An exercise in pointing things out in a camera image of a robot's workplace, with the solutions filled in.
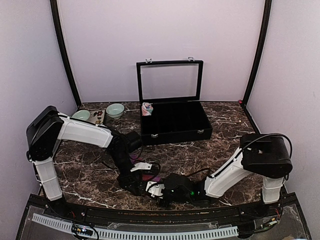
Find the maroon striped sock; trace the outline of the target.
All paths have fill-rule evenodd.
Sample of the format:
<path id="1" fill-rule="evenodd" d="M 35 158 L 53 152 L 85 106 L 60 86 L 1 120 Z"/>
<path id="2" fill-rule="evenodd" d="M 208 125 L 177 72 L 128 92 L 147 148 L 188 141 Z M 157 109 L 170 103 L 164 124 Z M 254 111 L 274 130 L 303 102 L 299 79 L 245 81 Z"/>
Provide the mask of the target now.
<path id="1" fill-rule="evenodd" d="M 130 172 L 139 176 L 142 181 L 159 181 L 161 165 L 156 161 L 144 161 L 137 155 L 130 155 L 130 161 L 133 164 Z"/>

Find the pink patterned sock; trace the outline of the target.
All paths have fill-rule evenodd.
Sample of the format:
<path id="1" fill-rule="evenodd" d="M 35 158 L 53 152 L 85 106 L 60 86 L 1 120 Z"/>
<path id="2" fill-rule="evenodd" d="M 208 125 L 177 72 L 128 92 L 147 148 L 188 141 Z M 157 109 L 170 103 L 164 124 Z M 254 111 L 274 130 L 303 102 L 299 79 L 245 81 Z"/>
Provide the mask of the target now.
<path id="1" fill-rule="evenodd" d="M 143 102 L 141 105 L 142 116 L 151 116 L 153 112 L 153 106 L 151 103 Z"/>

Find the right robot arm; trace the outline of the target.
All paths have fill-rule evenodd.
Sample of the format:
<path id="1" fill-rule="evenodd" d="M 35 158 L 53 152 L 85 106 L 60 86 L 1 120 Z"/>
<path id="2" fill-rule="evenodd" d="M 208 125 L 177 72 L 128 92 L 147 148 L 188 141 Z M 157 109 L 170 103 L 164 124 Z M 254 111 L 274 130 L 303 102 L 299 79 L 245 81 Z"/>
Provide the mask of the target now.
<path id="1" fill-rule="evenodd" d="M 284 182 L 293 170 L 291 140 L 281 133 L 245 134 L 234 154 L 214 173 L 194 182 L 188 175 L 171 173 L 161 181 L 148 181 L 145 191 L 159 205 L 188 203 L 206 207 L 251 174 L 263 177 L 261 199 L 255 213 L 266 217 L 280 199 Z"/>

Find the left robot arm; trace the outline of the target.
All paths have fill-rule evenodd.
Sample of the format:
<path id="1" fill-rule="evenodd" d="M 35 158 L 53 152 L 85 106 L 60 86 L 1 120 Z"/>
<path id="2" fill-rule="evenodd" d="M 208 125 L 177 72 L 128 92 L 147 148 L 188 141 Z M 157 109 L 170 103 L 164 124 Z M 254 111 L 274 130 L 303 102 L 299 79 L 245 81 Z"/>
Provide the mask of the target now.
<path id="1" fill-rule="evenodd" d="M 64 198 L 53 163 L 54 147 L 58 140 L 75 141 L 94 145 L 110 154 L 119 170 L 119 185 L 136 196 L 143 193 L 153 198 L 162 198 L 164 185 L 155 178 L 160 166 L 157 163 L 141 162 L 131 153 L 142 147 L 141 136 L 135 132 L 122 134 L 114 128 L 69 117 L 58 112 L 56 107 L 46 107 L 27 127 L 27 159 L 33 163 L 37 181 L 51 201 L 51 210 L 60 218 L 67 218 L 70 206 Z"/>

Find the right celadon bowl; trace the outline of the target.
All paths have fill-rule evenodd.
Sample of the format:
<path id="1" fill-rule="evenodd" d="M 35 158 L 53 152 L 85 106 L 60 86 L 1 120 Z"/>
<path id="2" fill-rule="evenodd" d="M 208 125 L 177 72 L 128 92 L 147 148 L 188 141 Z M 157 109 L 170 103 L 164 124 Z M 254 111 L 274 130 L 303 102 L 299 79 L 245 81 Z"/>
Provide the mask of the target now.
<path id="1" fill-rule="evenodd" d="M 113 103 L 106 108 L 106 114 L 112 119 L 119 119 L 125 111 L 124 105 L 121 103 Z"/>

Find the celadon bowl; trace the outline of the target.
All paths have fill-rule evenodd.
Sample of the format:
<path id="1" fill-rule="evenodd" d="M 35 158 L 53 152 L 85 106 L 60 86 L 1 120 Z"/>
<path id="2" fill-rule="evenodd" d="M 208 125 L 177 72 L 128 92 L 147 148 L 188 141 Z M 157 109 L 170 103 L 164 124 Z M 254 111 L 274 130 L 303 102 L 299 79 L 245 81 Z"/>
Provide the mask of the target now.
<path id="1" fill-rule="evenodd" d="M 88 110 L 79 110 L 72 115 L 72 118 L 87 121 L 91 116 Z"/>
<path id="2" fill-rule="evenodd" d="M 106 108 L 106 114 L 112 119 L 119 119 L 125 111 L 124 105 L 121 103 L 113 103 Z"/>

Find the floral coaster mat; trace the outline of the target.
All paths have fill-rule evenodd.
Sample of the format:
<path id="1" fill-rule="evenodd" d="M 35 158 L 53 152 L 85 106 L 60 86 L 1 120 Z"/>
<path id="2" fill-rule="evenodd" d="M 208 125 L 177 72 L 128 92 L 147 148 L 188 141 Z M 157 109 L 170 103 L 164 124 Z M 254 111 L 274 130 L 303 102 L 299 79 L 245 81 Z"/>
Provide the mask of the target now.
<path id="1" fill-rule="evenodd" d="M 105 113 L 105 110 L 92 110 L 90 111 L 90 117 L 87 121 L 96 125 L 101 125 L 104 123 Z"/>

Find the left celadon bowl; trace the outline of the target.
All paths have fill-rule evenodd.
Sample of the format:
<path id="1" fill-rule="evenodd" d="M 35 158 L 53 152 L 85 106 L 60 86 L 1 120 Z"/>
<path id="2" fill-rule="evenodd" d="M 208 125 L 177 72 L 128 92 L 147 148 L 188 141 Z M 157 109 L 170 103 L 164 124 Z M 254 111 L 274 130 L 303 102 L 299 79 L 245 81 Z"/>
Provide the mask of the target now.
<path id="1" fill-rule="evenodd" d="M 87 121 L 91 116 L 88 110 L 79 110 L 72 115 L 72 118 Z"/>

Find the black display case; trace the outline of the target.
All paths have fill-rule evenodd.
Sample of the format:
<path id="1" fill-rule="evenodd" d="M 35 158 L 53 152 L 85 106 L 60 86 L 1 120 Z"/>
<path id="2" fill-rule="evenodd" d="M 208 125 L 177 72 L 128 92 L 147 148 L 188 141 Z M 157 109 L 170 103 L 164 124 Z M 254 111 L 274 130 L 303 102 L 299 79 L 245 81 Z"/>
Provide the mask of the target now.
<path id="1" fill-rule="evenodd" d="M 140 114 L 145 146 L 208 140 L 213 128 L 200 102 L 203 60 L 136 63 L 139 105 L 152 109 Z"/>

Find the small circuit board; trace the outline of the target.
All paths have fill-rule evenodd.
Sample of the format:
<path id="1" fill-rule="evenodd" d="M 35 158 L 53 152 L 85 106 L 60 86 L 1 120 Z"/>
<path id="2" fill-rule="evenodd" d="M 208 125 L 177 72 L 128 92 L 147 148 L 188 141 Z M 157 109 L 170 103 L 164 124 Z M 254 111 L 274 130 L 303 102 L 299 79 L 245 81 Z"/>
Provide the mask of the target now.
<path id="1" fill-rule="evenodd" d="M 92 230 L 88 229 L 86 226 L 81 226 L 81 225 L 72 225 L 71 232 L 76 236 L 82 236 L 82 237 L 91 237 L 94 233 Z"/>

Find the black front rail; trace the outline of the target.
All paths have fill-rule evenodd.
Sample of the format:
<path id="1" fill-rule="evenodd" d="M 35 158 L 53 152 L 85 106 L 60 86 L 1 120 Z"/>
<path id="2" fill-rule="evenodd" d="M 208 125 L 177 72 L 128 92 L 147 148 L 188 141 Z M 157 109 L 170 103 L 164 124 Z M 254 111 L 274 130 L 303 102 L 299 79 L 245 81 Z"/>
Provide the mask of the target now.
<path id="1" fill-rule="evenodd" d="M 81 223 L 106 225 L 107 223 L 128 224 L 198 224 L 217 222 L 224 224 L 244 224 L 264 217 L 275 216 L 277 205 L 263 206 L 261 202 L 241 205 L 211 207 L 192 210 L 124 210 L 94 207 L 68 202 L 67 213 L 75 213 L 75 220 Z"/>

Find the left black frame post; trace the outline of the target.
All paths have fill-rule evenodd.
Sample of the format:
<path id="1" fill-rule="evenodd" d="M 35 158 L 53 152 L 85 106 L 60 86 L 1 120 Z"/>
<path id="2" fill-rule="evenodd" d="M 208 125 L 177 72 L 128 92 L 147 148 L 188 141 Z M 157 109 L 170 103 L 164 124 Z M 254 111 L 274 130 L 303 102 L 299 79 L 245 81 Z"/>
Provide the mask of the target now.
<path id="1" fill-rule="evenodd" d="M 60 51 L 60 56 L 62 59 L 62 63 L 64 66 L 64 70 L 66 73 L 69 87 L 71 89 L 73 99 L 75 101 L 76 106 L 79 108 L 82 105 L 82 101 L 76 86 L 76 81 L 72 72 L 69 56 L 67 53 L 66 43 L 63 36 L 63 29 L 62 29 L 60 14 L 59 14 L 58 1 L 50 0 L 49 2 L 50 2 L 51 15 L 52 15 L 55 34 L 56 34 L 56 39 L 57 39 L 57 43 Z"/>

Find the black frame post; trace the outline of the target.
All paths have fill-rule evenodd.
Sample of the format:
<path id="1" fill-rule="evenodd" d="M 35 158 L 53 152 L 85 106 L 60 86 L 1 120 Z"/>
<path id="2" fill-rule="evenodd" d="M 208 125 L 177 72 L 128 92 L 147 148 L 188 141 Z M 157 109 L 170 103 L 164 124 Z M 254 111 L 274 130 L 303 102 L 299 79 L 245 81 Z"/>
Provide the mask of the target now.
<path id="1" fill-rule="evenodd" d="M 265 0 L 261 27 L 260 27 L 257 47 L 256 47 L 254 59 L 253 59 L 253 64 L 250 71 L 248 83 L 244 92 L 244 96 L 241 102 L 241 106 L 243 109 L 246 108 L 248 105 L 248 102 L 254 87 L 254 83 L 257 77 L 260 61 L 261 61 L 263 50 L 264 50 L 265 40 L 267 36 L 269 20 L 271 15 L 271 8 L 272 8 L 272 0 Z"/>
<path id="2" fill-rule="evenodd" d="M 69 87 L 71 89 L 73 99 L 75 101 L 76 106 L 79 108 L 82 105 L 82 101 L 76 86 L 76 81 L 72 72 L 69 56 L 67 53 L 66 43 L 63 36 L 63 29 L 62 29 L 60 14 L 59 14 L 58 1 L 50 0 L 49 2 L 50 2 L 51 15 L 52 15 L 55 34 L 56 34 L 56 39 L 57 39 L 57 43 L 60 51 L 60 56 L 62 59 L 62 63 L 64 66 L 64 70 L 66 73 Z"/>

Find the right black frame post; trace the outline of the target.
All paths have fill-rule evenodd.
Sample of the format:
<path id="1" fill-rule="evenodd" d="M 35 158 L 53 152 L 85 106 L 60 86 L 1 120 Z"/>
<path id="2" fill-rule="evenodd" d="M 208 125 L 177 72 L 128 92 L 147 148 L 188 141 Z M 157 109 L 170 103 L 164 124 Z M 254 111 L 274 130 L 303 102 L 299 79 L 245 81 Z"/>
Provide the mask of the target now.
<path id="1" fill-rule="evenodd" d="M 241 106 L 243 109 L 246 108 L 248 105 L 248 102 L 254 87 L 254 83 L 257 77 L 260 61 L 261 61 L 263 50 L 264 50 L 265 40 L 267 36 L 269 20 L 271 15 L 271 8 L 272 8 L 272 0 L 265 0 L 261 27 L 260 27 L 257 47 L 256 47 L 254 59 L 253 59 L 253 64 L 250 71 L 248 83 L 244 92 L 244 96 L 241 102 Z"/>

